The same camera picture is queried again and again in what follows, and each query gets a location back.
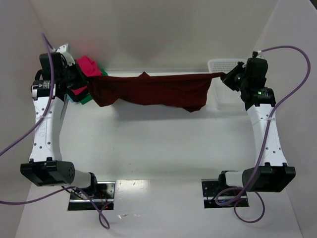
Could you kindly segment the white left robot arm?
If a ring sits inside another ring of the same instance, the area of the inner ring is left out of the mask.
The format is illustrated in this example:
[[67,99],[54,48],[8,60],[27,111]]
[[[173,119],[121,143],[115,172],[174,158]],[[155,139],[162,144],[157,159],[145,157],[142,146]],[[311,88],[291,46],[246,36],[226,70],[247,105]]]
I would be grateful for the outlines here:
[[28,163],[20,172],[36,186],[73,186],[88,194],[97,191],[97,179],[91,172],[76,170],[72,162],[62,159],[60,132],[67,109],[66,91],[84,74],[67,51],[41,54],[42,68],[31,86],[36,128]]

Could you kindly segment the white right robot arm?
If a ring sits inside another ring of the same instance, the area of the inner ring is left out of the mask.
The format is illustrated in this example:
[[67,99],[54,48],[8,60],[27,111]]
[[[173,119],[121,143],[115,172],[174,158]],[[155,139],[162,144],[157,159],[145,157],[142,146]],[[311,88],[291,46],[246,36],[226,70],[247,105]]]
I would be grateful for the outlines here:
[[274,92],[265,86],[267,70],[266,60],[249,58],[221,77],[228,88],[241,93],[251,120],[257,156],[250,169],[222,172],[227,187],[244,188],[247,192],[281,192],[296,175],[281,149],[273,111]]

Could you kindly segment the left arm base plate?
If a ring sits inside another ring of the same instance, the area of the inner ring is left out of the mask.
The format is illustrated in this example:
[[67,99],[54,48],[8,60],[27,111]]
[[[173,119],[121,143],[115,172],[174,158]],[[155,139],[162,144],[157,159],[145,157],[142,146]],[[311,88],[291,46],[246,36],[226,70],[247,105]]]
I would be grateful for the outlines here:
[[[84,190],[92,199],[98,209],[110,211],[114,209],[115,181],[99,181],[95,191]],[[71,189],[69,192],[68,211],[90,211],[94,206],[79,190]]]

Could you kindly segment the dark red t shirt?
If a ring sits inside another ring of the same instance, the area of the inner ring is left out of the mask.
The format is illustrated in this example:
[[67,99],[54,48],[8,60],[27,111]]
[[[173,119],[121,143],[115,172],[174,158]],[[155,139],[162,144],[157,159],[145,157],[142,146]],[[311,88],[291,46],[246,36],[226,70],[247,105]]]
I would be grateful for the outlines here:
[[95,76],[89,78],[88,91],[100,106],[112,105],[121,99],[137,105],[164,105],[199,111],[207,103],[207,93],[214,78],[225,73],[137,77]]

